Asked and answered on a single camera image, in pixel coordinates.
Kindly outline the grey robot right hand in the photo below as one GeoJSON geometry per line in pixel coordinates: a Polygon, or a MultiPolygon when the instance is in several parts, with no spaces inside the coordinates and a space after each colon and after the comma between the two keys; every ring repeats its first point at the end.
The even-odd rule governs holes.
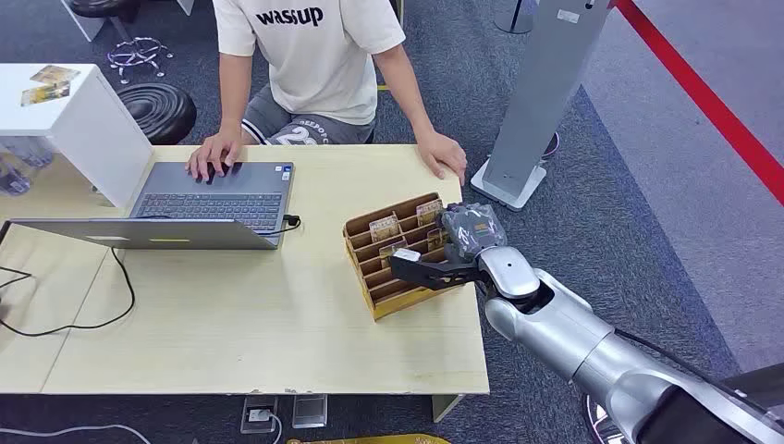
{"type": "Polygon", "coordinates": [[[436,224],[447,234],[444,252],[450,263],[468,264],[488,248],[508,245],[506,231],[490,204],[450,203],[436,224]]]}

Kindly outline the person's left hand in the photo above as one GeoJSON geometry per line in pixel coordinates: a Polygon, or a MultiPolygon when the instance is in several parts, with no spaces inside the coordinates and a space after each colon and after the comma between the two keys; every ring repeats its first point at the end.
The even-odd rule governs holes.
{"type": "Polygon", "coordinates": [[[467,157],[456,141],[434,129],[416,130],[415,139],[420,158],[437,178],[444,179],[448,168],[465,183],[467,157]]]}

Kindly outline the person's right hand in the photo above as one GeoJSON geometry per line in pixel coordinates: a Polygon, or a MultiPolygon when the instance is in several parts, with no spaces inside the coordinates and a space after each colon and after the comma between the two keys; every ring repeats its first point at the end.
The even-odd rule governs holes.
{"type": "Polygon", "coordinates": [[[223,177],[238,160],[244,147],[243,130],[221,128],[215,135],[207,137],[190,156],[185,171],[195,180],[223,177]]]}

